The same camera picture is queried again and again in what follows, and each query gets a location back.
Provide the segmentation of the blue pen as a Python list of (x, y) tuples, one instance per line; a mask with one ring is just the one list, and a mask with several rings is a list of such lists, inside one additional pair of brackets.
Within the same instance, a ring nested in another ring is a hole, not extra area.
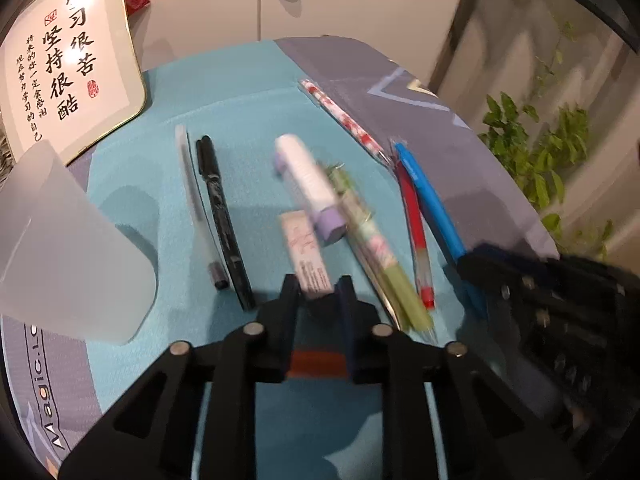
[(457, 262), (466, 253), (466, 248), (444, 204), (432, 187), (431, 182), (427, 179), (418, 161), (405, 144), (393, 142), (392, 149), (395, 160), (399, 159), (404, 165), (416, 189), (422, 219), (431, 219), (433, 221), (435, 231), (444, 243), (446, 252), (448, 252), (453, 262)]

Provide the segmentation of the red pen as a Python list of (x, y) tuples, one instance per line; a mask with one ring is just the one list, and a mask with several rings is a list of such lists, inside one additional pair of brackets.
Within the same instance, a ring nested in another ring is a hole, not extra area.
[(435, 291), (431, 271), (430, 257), (428, 256), (427, 241), (423, 227), (418, 194), (409, 177), (409, 174), (396, 159), (395, 174), (399, 183), (402, 202), (404, 203), (405, 216), (409, 232), (409, 240), (412, 249), (413, 273), (416, 282), (416, 290), (427, 310), (435, 309)]

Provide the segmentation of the green floral pen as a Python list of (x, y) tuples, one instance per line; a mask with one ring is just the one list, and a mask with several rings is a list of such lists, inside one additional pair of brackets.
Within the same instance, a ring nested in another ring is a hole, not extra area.
[(378, 228), (372, 211), (352, 184), (348, 172), (343, 165), (334, 165), (326, 168), (326, 175), (346, 216), (349, 243), (362, 255), (375, 277), (375, 287), (383, 294), (381, 302), (388, 314), (403, 332), (413, 330), (428, 344), (437, 344), (431, 315)]

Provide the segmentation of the translucent plastic cup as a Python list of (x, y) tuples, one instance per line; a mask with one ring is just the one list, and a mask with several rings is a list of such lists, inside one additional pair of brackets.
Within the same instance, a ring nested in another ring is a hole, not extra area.
[(1, 189), (2, 314), (126, 344), (155, 291), (151, 261), (89, 202), (51, 144), (34, 144)]

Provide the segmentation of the clear white gel pen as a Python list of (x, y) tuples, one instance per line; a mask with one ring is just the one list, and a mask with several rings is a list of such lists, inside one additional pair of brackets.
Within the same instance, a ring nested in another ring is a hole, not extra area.
[(227, 289), (230, 287), (230, 280), (205, 212), (203, 197), (196, 180), (195, 159), (191, 153), (189, 133), (184, 125), (176, 125), (175, 140), (184, 192), (186, 192), (186, 203), (195, 233), (195, 246), (201, 252), (207, 273), (215, 288)]

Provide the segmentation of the pink white eraser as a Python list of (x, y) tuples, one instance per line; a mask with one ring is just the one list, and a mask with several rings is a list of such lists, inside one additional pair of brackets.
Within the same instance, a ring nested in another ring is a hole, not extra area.
[(303, 294), (311, 300), (332, 294), (333, 286), (322, 260), (320, 246), (306, 212), (280, 215), (285, 244)]

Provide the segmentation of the pink patterned pen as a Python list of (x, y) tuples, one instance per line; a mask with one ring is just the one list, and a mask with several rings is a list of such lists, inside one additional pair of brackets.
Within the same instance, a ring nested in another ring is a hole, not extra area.
[(303, 92), (338, 122), (374, 160), (385, 168), (392, 166), (392, 161), (385, 153), (384, 148), (378, 144), (378, 141), (366, 129), (363, 129), (352, 116), (338, 106), (326, 92), (322, 91), (309, 79), (301, 79), (298, 84)]

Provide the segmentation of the black marker pen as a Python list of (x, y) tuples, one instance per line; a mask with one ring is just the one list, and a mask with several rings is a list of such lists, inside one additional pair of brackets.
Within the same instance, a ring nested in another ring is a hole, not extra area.
[(202, 136), (196, 141), (195, 148), (198, 155), (198, 172), (206, 185), (218, 240), (231, 283), (242, 309), (244, 311), (253, 310), (257, 307), (257, 302), (252, 286), (250, 286), (224, 197), (221, 172), (213, 141), (209, 136)]

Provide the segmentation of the white purple correction tape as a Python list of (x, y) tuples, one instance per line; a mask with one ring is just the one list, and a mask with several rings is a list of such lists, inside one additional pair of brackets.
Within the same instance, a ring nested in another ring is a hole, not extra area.
[(274, 168), (306, 212), (322, 242), (331, 245), (346, 232), (346, 221), (326, 174), (293, 133), (274, 141)]

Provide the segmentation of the green potted plant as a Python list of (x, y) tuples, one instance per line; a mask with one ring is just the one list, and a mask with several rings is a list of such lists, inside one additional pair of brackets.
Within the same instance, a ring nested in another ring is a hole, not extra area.
[(565, 177), (589, 156), (587, 110), (577, 103), (564, 103), (551, 122), (543, 122), (536, 109), (544, 92), (559, 79), (564, 44), (574, 40), (575, 27), (566, 21), (558, 27), (551, 58), (536, 59), (532, 88), (521, 101), (514, 101), (504, 91), (498, 98), (486, 96), (487, 110), (483, 117), (486, 130), (477, 137), (538, 212), (561, 254), (603, 261), (608, 255), (606, 243), (614, 232), (611, 219), (600, 226), (588, 224), (571, 230), (564, 226), (558, 212), (548, 211), (552, 203), (564, 204)]

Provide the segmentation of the blue grey desk mat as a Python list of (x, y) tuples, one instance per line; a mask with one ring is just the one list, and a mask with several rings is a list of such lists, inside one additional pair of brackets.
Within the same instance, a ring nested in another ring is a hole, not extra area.
[(288, 38), (184, 58), (149, 70), (148, 106), (76, 159), (90, 200), (155, 266), (154, 307), (123, 346), (51, 334), (5, 318), (12, 400), (37, 464), (54, 471), (168, 344), (207, 344), (248, 321), (210, 281), (186, 206), (175, 128), (210, 136), (250, 284), (276, 296), (291, 271), (280, 217), (294, 202), (273, 169), (274, 141), (299, 136), (316, 159), (343, 165), (403, 266), (411, 249), (394, 178), (300, 88), (311, 79), (388, 145), (404, 141), (465, 245), (553, 255), (533, 207), (475, 132), (387, 56), (355, 39)]

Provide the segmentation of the framed calligraphy sign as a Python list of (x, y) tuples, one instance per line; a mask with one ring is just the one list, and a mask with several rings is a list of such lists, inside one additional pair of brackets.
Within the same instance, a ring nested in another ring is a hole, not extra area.
[(32, 0), (1, 44), (1, 116), (20, 159), (47, 141), (71, 162), (144, 109), (125, 0)]

